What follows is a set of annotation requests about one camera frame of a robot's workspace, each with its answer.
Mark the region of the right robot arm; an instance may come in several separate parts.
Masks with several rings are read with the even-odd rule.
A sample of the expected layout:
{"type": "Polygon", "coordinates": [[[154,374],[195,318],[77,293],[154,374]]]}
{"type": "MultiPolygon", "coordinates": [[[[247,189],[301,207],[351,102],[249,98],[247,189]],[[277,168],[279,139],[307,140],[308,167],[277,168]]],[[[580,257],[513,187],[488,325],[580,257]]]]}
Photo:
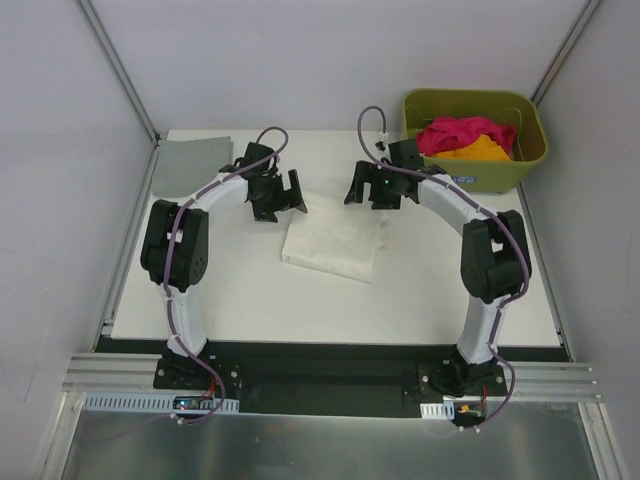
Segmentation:
{"type": "Polygon", "coordinates": [[[419,159],[413,141],[387,146],[388,158],[356,163],[346,205],[367,200],[374,210],[398,210],[404,198],[438,214],[462,240],[460,275],[469,294],[455,344],[463,362],[450,369],[452,387],[473,394],[486,381],[481,364],[493,361],[505,307],[527,292],[531,278],[524,220],[515,210],[495,212],[473,200],[436,164],[419,159]]]}

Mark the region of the cream white t shirt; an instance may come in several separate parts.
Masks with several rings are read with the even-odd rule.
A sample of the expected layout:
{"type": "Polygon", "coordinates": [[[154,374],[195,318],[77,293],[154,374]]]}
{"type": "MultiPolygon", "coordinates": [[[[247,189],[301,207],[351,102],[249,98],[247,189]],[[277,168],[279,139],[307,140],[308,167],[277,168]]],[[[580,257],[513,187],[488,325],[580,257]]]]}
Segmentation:
{"type": "Polygon", "coordinates": [[[305,203],[307,211],[291,218],[281,260],[370,283],[377,252],[388,245],[389,214],[316,193],[307,194],[305,203]]]}

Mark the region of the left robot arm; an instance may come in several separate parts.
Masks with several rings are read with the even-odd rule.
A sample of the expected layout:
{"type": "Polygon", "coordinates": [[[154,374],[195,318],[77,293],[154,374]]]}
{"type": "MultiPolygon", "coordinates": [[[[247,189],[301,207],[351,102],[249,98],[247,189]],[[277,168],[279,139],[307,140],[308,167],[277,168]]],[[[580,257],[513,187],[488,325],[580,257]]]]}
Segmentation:
{"type": "Polygon", "coordinates": [[[279,212],[307,208],[298,172],[279,172],[279,150],[251,142],[242,157],[221,168],[212,182],[179,203],[156,200],[151,207],[140,263],[158,286],[169,323],[168,348],[184,358],[176,375],[188,388],[204,387],[210,363],[198,356],[207,343],[197,285],[209,264],[209,227],[226,213],[250,203],[257,222],[276,223],[279,212]]]}

